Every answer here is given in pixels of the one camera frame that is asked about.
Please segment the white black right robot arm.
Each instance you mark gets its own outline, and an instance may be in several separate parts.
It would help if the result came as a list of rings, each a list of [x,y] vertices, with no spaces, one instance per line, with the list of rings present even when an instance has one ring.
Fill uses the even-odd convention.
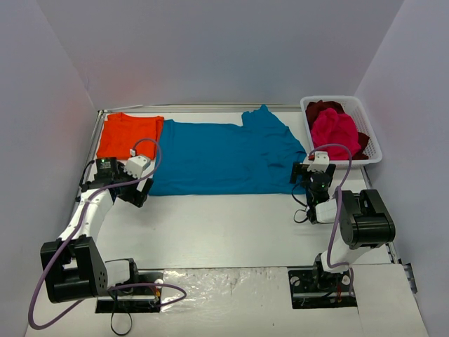
[[[337,187],[329,193],[335,165],[313,171],[310,165],[295,162],[290,175],[293,189],[301,187],[306,201],[305,219],[297,224],[332,224],[328,248],[317,255],[311,269],[311,287],[320,290],[337,285],[344,277],[352,282],[352,265],[365,253],[392,242],[396,226],[380,193],[374,189],[354,193]]]

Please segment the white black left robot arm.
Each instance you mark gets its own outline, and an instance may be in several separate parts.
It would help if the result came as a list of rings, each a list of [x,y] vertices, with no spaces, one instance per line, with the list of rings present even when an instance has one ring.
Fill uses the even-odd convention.
[[[97,158],[95,165],[94,178],[81,184],[78,207],[69,225],[55,241],[41,247],[52,303],[107,295],[107,268],[96,246],[100,228],[117,199],[140,208],[153,184],[147,173],[151,159],[142,154],[125,164],[115,157]]]

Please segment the teal blue t shirt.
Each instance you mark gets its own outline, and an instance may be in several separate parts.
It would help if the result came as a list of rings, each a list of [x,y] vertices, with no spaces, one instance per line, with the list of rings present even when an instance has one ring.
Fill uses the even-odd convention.
[[[266,105],[241,115],[241,125],[167,119],[162,162],[152,196],[288,194],[295,162],[306,151]]]

